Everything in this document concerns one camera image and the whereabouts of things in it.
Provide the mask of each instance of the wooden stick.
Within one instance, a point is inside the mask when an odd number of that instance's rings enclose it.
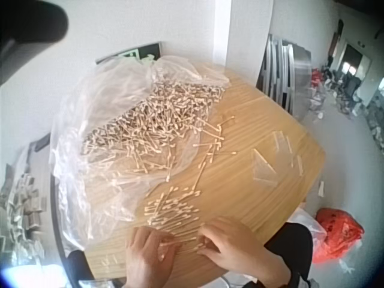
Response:
[[[194,229],[194,230],[190,230],[190,231],[179,232],[179,233],[174,234],[174,236],[175,237],[182,237],[182,236],[185,236],[185,235],[188,235],[188,234],[196,233],[197,231],[199,231],[199,229],[200,228],[197,228],[197,229]]]
[[[220,129],[218,129],[218,128],[212,126],[210,123],[204,121],[203,119],[201,119],[201,118],[199,118],[199,117],[197,117],[196,119],[199,120],[199,121],[201,121],[201,122],[204,123],[205,125],[211,127],[213,130],[215,130],[215,131],[217,131],[217,132],[220,132]]]
[[[188,253],[196,252],[199,248],[201,248],[203,246],[204,246],[203,243],[199,243],[195,247],[193,247],[191,249],[187,249],[187,250],[181,250],[177,254],[179,255],[179,254],[188,254]]]
[[[199,175],[197,176],[197,178],[196,178],[196,180],[195,180],[195,182],[194,182],[194,184],[192,186],[192,191],[194,191],[196,189],[197,183],[199,183],[199,180],[200,180],[200,177],[201,177],[201,175],[203,173],[205,165],[206,165],[206,162],[203,163],[203,165],[202,165],[202,167],[200,169]]]
[[[204,130],[204,129],[201,129],[201,132],[204,132],[205,134],[208,134],[208,135],[210,135],[210,136],[212,136],[212,137],[215,137],[215,138],[217,138],[217,139],[225,140],[224,137],[217,136],[217,135],[212,134],[211,132],[208,132],[208,131],[206,131],[206,130]]]
[[[218,143],[201,143],[201,144],[193,144],[193,147],[201,147],[201,146],[211,146],[211,145],[218,145]]]
[[[224,152],[217,152],[217,153],[208,153],[208,155],[236,155],[237,152],[236,151],[233,151],[233,152],[227,152],[227,151],[224,151]]]
[[[188,225],[188,224],[191,224],[192,222],[197,221],[198,219],[199,219],[199,217],[193,218],[192,220],[190,220],[190,221],[188,221],[188,222],[184,222],[184,223],[182,223],[182,224],[180,224],[180,225],[177,225],[177,228],[184,227],[184,226],[186,226],[186,225]]]
[[[173,186],[171,186],[170,188],[169,188],[169,191],[168,191],[168,193],[167,193],[167,195],[166,195],[166,198],[163,200],[163,201],[160,201],[160,207],[158,208],[158,212],[159,211],[161,211],[161,209],[163,208],[163,206],[164,206],[164,203],[167,201],[167,199],[168,199],[168,197],[169,197],[169,195],[172,193],[172,191],[173,191]]]
[[[188,238],[185,240],[175,240],[175,241],[171,241],[171,242],[161,243],[160,245],[161,246],[168,246],[168,245],[172,245],[172,244],[186,243],[186,242],[191,242],[191,241],[195,241],[195,240],[197,240],[197,237],[191,237],[191,238]]]
[[[205,162],[207,156],[208,156],[208,153],[210,152],[210,150],[212,149],[213,145],[210,145],[209,148],[208,148],[208,151],[206,152],[206,154],[204,155],[202,161],[200,162],[200,164],[198,165],[198,169],[201,169],[201,167],[203,166],[203,163]]]
[[[175,159],[176,159],[176,157],[173,156],[173,157],[172,157],[172,161],[171,161],[170,166],[169,166],[169,171],[168,171],[168,175],[167,175],[167,178],[166,178],[166,182],[169,182],[169,179],[170,179],[170,171],[172,170],[172,166],[173,166],[173,163],[175,162]]]
[[[235,116],[231,116],[231,117],[228,118],[227,120],[224,120],[222,123],[217,124],[217,126],[222,126],[223,124],[225,124],[226,122],[228,122],[228,121],[230,121],[230,120],[232,120],[232,119],[234,119],[234,118],[235,118]]]

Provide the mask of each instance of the desk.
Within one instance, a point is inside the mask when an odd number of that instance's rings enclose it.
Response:
[[[265,243],[306,197],[323,167],[325,153],[305,128],[280,106],[232,73],[228,75],[232,86],[214,107],[215,112],[209,121],[216,124],[235,116],[235,120],[223,128],[226,140],[222,151],[238,151],[238,154],[216,157],[211,165],[207,165],[199,181],[202,194],[190,202],[200,209],[201,221],[218,215],[237,218]],[[304,175],[286,173],[279,185],[271,188],[253,179],[251,153],[253,148],[257,148],[266,159],[273,157],[272,132],[275,130],[287,135],[293,152],[302,157]],[[201,141],[208,142],[211,138],[203,136]],[[86,258],[96,279],[125,276],[125,240],[130,226],[146,223],[146,217],[142,216],[144,203],[158,198],[170,186],[191,187],[205,153],[205,147],[199,149],[190,167],[174,176],[169,183],[159,185],[150,198],[139,205],[134,223],[119,223],[108,240],[86,249]],[[181,254],[176,257],[166,287],[195,288],[224,272],[204,256]]]

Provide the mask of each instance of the gray floor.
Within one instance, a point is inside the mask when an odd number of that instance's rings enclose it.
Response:
[[[310,278],[324,288],[363,287],[376,269],[384,247],[384,156],[372,139],[363,116],[348,119],[326,100],[324,118],[309,113],[303,121],[310,133],[326,151],[326,164],[320,180],[325,182],[325,196],[317,195],[317,187],[309,193],[305,210],[311,215],[321,207],[347,211],[364,227],[362,246],[343,259],[352,273],[345,273],[338,261],[312,265]],[[228,273],[231,283],[247,280]],[[217,279],[204,288],[222,288]]]

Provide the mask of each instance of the white wall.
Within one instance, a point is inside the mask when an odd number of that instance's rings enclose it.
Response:
[[[306,48],[312,66],[319,68],[326,63],[337,22],[333,0],[275,0],[270,32]]]
[[[226,66],[256,85],[271,24],[273,0],[233,0]]]
[[[340,56],[347,43],[370,58],[371,65],[360,87],[360,97],[363,103],[368,105],[384,77],[384,34],[375,40],[374,35],[381,27],[378,21],[350,8],[340,7],[340,17],[344,21],[344,29],[331,68],[338,68]],[[363,42],[365,48],[361,48],[358,41]]]
[[[214,0],[51,2],[67,12],[68,34],[1,87],[2,172],[17,149],[50,131],[61,98],[95,59],[162,41],[163,54],[212,60]]]

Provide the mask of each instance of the black object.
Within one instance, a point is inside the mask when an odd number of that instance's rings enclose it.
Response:
[[[45,135],[43,138],[41,138],[39,141],[35,144],[35,152],[38,152],[49,145],[50,142],[50,133]]]
[[[96,60],[96,64],[100,64],[101,62],[116,56],[136,57],[137,59],[143,59],[148,57],[149,55],[152,55],[154,57],[154,60],[157,60],[158,58],[161,57],[159,43],[153,43],[153,44],[144,45],[144,46],[140,46],[140,47],[136,47],[128,50],[123,50],[118,53],[114,53],[112,55]]]
[[[63,39],[67,30],[67,15],[56,5],[1,0],[0,85],[38,53]]]
[[[265,244],[272,253],[283,258],[291,270],[291,281],[297,281],[298,275],[307,280],[311,268],[313,240],[311,232],[303,225],[286,223]],[[263,288],[260,282],[249,282],[243,288]]]

